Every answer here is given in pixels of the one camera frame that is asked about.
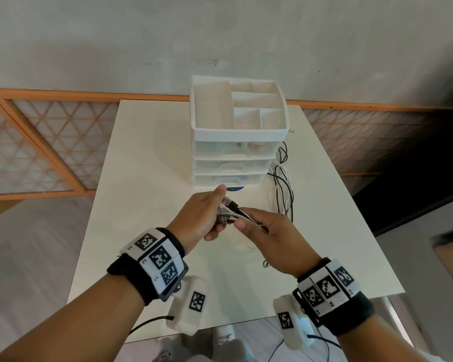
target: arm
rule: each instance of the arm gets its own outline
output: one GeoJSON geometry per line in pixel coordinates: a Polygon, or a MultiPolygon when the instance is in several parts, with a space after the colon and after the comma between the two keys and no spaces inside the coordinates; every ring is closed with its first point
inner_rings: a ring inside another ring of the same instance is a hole
{"type": "MultiPolygon", "coordinates": [[[[269,231],[261,231],[249,221],[237,219],[235,227],[262,252],[272,267],[296,279],[314,268],[322,259],[284,215],[242,208],[269,231]]],[[[426,361],[378,316],[371,316],[355,329],[338,336],[350,362],[423,362],[426,361]]]]}
{"type": "MultiPolygon", "coordinates": [[[[167,226],[186,254],[201,238],[214,240],[224,230],[215,221],[225,192],[222,185],[194,194],[167,226]]],[[[143,299],[126,277],[107,274],[2,351],[0,362],[113,361],[143,309],[143,299]]]]}

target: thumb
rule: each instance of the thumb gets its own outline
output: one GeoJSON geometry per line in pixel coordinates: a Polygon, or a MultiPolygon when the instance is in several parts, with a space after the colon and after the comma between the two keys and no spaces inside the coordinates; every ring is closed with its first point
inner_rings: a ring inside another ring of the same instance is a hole
{"type": "Polygon", "coordinates": [[[220,203],[223,201],[225,198],[225,194],[227,193],[227,187],[224,184],[220,184],[212,193],[210,196],[210,202],[212,205],[215,207],[218,207],[220,203]]]}
{"type": "Polygon", "coordinates": [[[268,236],[254,223],[245,219],[236,219],[233,224],[242,234],[248,237],[257,248],[260,248],[268,236]]]}

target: right hand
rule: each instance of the right hand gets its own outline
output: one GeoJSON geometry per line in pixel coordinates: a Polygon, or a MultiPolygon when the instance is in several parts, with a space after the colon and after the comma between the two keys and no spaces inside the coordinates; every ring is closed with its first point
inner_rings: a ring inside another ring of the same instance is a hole
{"type": "Polygon", "coordinates": [[[299,278],[322,260],[285,215],[255,208],[241,209],[264,225],[269,233],[244,219],[237,219],[234,226],[257,246],[266,261],[278,271],[299,278]]]}

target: bundle of cables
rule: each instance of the bundle of cables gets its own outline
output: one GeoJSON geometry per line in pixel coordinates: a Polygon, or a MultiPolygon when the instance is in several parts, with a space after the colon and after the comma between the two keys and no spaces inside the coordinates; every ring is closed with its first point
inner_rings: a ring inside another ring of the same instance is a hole
{"type": "Polygon", "coordinates": [[[285,142],[282,142],[278,148],[276,159],[272,161],[272,166],[269,168],[271,172],[268,172],[268,175],[273,177],[275,184],[273,207],[278,213],[286,215],[291,222],[294,222],[294,192],[292,191],[290,173],[282,165],[288,159],[285,142]]]}

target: storage box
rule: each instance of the storage box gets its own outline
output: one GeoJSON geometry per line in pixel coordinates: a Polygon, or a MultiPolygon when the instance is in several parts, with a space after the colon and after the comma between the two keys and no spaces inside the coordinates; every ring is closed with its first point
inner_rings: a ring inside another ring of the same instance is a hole
{"type": "Polygon", "coordinates": [[[260,184],[289,130],[277,83],[193,76],[190,109],[193,185],[260,184]]]}

